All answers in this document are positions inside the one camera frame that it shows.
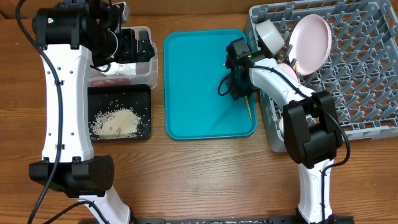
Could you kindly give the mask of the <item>wooden chopstick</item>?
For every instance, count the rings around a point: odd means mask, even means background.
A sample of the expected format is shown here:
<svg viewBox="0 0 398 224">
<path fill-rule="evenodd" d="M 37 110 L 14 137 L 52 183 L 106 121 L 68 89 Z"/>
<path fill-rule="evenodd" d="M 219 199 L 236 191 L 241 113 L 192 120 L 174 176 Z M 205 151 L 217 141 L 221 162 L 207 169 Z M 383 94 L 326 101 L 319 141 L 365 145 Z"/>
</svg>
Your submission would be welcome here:
<svg viewBox="0 0 398 224">
<path fill-rule="evenodd" d="M 294 67 L 295 67 L 297 82 L 300 83 L 300 79 L 299 79 L 299 70 L 298 70 L 298 63 L 297 63 L 297 62 L 295 63 Z"/>
<path fill-rule="evenodd" d="M 250 104 L 249 104 L 248 96 L 245 96 L 245 101 L 246 101 L 246 106 L 247 106 L 247 109 L 248 109 L 249 118 L 252 119 L 251 107 L 250 107 Z"/>
</svg>

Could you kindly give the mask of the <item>red snack wrapper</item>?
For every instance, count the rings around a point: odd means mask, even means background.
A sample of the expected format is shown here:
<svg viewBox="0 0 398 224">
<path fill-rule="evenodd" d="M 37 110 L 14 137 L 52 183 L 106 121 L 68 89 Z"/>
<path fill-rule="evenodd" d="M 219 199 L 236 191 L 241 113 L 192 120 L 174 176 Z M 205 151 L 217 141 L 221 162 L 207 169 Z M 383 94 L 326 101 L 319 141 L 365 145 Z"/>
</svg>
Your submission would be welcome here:
<svg viewBox="0 0 398 224">
<path fill-rule="evenodd" d="M 130 85 L 130 79 L 128 78 L 117 78 L 117 79 L 105 79 L 105 80 L 94 80 L 90 81 L 90 87 L 100 86 L 117 86 L 117 85 Z"/>
</svg>

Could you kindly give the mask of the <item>small pink bowl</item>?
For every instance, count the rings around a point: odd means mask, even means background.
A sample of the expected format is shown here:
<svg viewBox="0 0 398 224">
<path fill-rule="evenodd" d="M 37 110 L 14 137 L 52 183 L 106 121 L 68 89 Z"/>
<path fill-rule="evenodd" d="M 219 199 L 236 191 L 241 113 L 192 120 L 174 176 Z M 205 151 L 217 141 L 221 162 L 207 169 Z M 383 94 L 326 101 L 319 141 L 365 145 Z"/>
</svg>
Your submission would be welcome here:
<svg viewBox="0 0 398 224">
<path fill-rule="evenodd" d="M 296 72 L 286 63 L 280 63 L 278 66 L 286 73 L 288 74 L 291 78 L 293 78 L 296 82 L 298 82 L 298 77 Z"/>
</svg>

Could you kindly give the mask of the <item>grey white bowl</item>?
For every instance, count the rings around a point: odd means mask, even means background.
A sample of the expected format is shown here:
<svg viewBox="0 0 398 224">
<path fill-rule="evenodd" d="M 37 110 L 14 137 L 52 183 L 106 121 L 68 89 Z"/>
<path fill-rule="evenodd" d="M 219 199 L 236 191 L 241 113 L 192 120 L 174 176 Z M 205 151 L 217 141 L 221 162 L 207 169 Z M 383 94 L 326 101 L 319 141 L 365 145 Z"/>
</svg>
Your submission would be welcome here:
<svg viewBox="0 0 398 224">
<path fill-rule="evenodd" d="M 278 29 L 270 21 L 264 21 L 255 26 L 259 40 L 259 47 L 270 55 L 275 55 L 285 44 Z"/>
</svg>

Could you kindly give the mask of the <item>white paper cup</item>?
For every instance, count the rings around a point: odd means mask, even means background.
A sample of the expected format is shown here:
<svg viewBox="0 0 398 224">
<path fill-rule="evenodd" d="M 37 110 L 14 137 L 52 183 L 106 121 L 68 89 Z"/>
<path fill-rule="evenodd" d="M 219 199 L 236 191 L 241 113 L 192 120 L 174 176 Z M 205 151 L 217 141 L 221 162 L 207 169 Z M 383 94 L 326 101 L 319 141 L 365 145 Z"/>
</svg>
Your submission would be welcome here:
<svg viewBox="0 0 398 224">
<path fill-rule="evenodd" d="M 284 138 L 284 119 L 281 118 L 278 123 L 277 123 L 277 127 L 280 131 L 280 135 L 282 136 L 282 138 Z"/>
</svg>

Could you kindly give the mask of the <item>pile of rice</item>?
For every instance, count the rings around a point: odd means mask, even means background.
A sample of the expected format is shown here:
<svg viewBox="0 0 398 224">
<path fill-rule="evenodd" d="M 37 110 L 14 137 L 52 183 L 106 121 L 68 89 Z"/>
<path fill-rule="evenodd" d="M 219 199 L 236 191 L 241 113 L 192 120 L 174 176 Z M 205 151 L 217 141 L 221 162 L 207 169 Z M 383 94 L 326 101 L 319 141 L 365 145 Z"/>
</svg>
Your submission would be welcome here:
<svg viewBox="0 0 398 224">
<path fill-rule="evenodd" d="M 100 110 L 88 123 L 90 138 L 95 141 L 112 139 L 143 138 L 150 128 L 150 116 L 137 108 L 111 101 L 105 110 Z"/>
</svg>

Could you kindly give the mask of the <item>large pink plate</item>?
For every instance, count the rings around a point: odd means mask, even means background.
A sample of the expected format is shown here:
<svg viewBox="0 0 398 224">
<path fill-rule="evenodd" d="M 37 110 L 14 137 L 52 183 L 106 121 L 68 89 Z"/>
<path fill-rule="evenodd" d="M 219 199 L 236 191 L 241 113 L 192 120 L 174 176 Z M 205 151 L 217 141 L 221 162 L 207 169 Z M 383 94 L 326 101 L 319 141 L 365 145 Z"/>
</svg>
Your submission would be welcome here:
<svg viewBox="0 0 398 224">
<path fill-rule="evenodd" d="M 292 46 L 288 58 L 296 59 L 298 72 L 309 75 L 316 72 L 326 62 L 331 50 L 331 29 L 319 15 L 310 14 L 294 27 L 289 45 Z"/>
</svg>

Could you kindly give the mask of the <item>white napkin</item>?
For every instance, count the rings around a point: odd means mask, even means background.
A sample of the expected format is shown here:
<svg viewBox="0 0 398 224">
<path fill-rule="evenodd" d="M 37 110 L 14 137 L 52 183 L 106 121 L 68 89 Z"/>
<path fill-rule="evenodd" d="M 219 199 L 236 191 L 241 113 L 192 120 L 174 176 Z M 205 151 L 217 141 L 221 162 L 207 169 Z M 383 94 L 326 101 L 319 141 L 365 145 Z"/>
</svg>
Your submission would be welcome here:
<svg viewBox="0 0 398 224">
<path fill-rule="evenodd" d="M 107 76 L 113 75 L 135 75 L 136 74 L 136 64 L 135 63 L 110 63 L 110 66 L 104 65 L 98 67 L 103 74 Z"/>
</svg>

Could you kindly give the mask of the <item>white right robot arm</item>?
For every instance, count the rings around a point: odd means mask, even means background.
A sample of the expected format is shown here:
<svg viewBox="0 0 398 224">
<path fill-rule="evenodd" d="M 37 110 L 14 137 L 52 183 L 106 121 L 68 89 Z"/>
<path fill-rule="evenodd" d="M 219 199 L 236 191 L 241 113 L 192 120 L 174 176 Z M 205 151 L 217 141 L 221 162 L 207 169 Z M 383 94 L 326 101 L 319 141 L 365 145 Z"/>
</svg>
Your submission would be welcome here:
<svg viewBox="0 0 398 224">
<path fill-rule="evenodd" d="M 304 223 L 329 221 L 330 169 L 344 138 L 333 97 L 299 84 L 243 38 L 232 41 L 226 52 L 231 73 L 224 82 L 233 99 L 261 90 L 282 108 L 284 145 L 300 176 L 298 217 Z"/>
</svg>

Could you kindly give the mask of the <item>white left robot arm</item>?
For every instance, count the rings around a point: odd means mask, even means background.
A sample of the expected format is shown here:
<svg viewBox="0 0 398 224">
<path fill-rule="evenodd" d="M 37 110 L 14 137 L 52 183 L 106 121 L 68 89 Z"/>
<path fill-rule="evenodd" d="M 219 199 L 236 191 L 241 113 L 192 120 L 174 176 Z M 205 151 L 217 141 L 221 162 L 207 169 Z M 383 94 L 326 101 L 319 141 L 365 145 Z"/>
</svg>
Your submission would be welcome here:
<svg viewBox="0 0 398 224">
<path fill-rule="evenodd" d="M 44 148 L 29 176 L 87 206 L 98 223 L 136 222 L 114 189 L 113 158 L 94 153 L 88 127 L 90 73 L 155 54 L 148 31 L 126 27 L 129 16 L 125 2 L 63 1 L 39 9 L 27 36 L 43 61 L 47 100 Z"/>
</svg>

